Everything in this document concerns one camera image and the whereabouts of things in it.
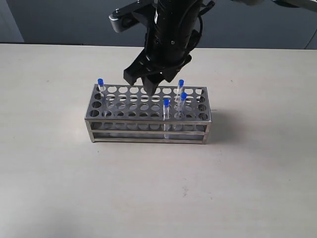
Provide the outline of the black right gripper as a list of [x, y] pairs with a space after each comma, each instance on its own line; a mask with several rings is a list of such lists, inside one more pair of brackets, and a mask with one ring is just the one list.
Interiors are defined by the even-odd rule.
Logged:
[[190, 52], [202, 36], [201, 0], [159, 0], [145, 11], [147, 33], [144, 49], [123, 71], [133, 86], [142, 79], [148, 95], [164, 80], [163, 72], [178, 72], [191, 60]]

